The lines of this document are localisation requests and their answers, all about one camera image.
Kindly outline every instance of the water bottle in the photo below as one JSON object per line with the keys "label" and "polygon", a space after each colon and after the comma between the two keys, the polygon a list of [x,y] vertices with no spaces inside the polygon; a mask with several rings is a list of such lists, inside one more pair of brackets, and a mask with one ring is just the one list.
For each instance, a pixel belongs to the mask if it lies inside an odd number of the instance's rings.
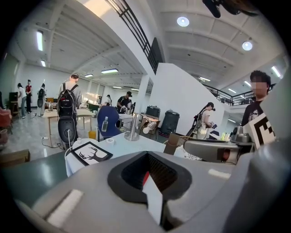
{"label": "water bottle", "polygon": [[106,116],[102,124],[102,132],[106,132],[107,126],[108,126],[108,117]]}

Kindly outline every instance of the ceiling light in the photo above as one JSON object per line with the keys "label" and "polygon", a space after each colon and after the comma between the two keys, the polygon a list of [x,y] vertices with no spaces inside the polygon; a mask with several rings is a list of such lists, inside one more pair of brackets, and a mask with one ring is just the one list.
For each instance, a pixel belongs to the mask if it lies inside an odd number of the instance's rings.
{"label": "ceiling light", "polygon": [[44,60],[41,60],[41,64],[43,67],[45,67],[45,61]]}
{"label": "ceiling light", "polygon": [[250,83],[248,83],[247,81],[245,81],[245,84],[247,84],[248,86],[250,86],[250,87],[251,87],[251,84],[250,84]]}
{"label": "ceiling light", "polygon": [[249,51],[253,48],[253,44],[250,43],[249,41],[245,41],[242,43],[242,48],[246,51]]}
{"label": "ceiling light", "polygon": [[202,77],[200,77],[199,79],[201,79],[201,80],[205,80],[205,81],[210,81],[210,79],[202,78]]}
{"label": "ceiling light", "polygon": [[37,31],[36,32],[37,48],[40,51],[43,51],[43,48],[42,48],[42,33],[43,33],[42,31]]}
{"label": "ceiling light", "polygon": [[278,76],[278,78],[280,78],[281,77],[281,74],[279,73],[279,71],[277,70],[277,68],[276,67],[272,67],[272,70],[275,72],[275,74]]}
{"label": "ceiling light", "polygon": [[181,27],[187,27],[189,25],[189,19],[187,19],[186,17],[179,17],[177,19],[177,23],[181,26]]}
{"label": "ceiling light", "polygon": [[232,90],[232,89],[230,89],[230,88],[228,88],[228,90],[229,90],[229,91],[232,91],[233,93],[236,93],[236,91],[234,91],[234,90]]}
{"label": "ceiling light", "polygon": [[101,71],[102,74],[109,74],[109,73],[116,73],[118,72],[118,69],[111,69],[106,71]]}

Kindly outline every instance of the table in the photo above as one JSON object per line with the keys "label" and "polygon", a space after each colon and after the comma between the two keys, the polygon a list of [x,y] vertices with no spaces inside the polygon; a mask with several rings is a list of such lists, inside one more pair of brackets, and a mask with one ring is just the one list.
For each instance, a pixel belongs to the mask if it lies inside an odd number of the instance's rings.
{"label": "table", "polygon": [[[90,131],[92,131],[92,123],[91,123],[91,116],[94,115],[94,113],[90,112],[87,109],[77,109],[77,115],[78,117],[82,117],[83,118],[83,126],[85,129],[85,117],[89,117],[90,118]],[[52,143],[51,143],[51,130],[50,130],[50,119],[54,118],[54,117],[58,117],[58,113],[56,111],[56,109],[54,109],[53,111],[48,111],[45,110],[44,115],[42,116],[43,118],[47,118],[48,119],[48,129],[49,129],[49,142],[50,142],[50,146],[52,147]]]}
{"label": "table", "polygon": [[129,119],[126,122],[123,122],[124,124],[129,123],[129,122],[132,122],[132,119],[133,119],[133,116],[132,115],[128,115],[128,114],[125,114],[125,113],[118,114],[118,115],[119,115],[119,120],[120,120],[119,129],[121,128],[121,123],[122,123],[123,120]]}
{"label": "table", "polygon": [[[128,141],[124,138],[124,133],[112,137],[115,140],[115,144],[111,145],[106,142],[106,140],[97,142],[94,139],[84,138],[84,143],[90,141],[102,149],[113,154],[112,158],[117,158],[123,155],[141,152],[141,151],[157,151],[163,152],[166,145],[153,141],[149,138],[140,135],[137,141]],[[176,150],[174,156],[184,158],[185,153],[182,150]],[[75,156],[70,153],[65,157],[67,175],[71,176],[79,169],[83,168],[84,165]]]}

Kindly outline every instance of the black backpack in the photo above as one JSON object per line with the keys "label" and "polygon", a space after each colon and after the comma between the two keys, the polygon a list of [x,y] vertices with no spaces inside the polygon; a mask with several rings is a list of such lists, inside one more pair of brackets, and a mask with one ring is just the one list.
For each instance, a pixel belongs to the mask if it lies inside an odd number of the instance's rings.
{"label": "black backpack", "polygon": [[74,85],[71,90],[65,88],[63,83],[63,91],[60,93],[57,102],[57,112],[59,117],[72,117],[75,112],[75,95],[73,90],[78,87]]}
{"label": "black backpack", "polygon": [[45,94],[45,91],[44,89],[41,88],[40,91],[38,92],[38,98],[42,99],[44,97],[44,94]]}

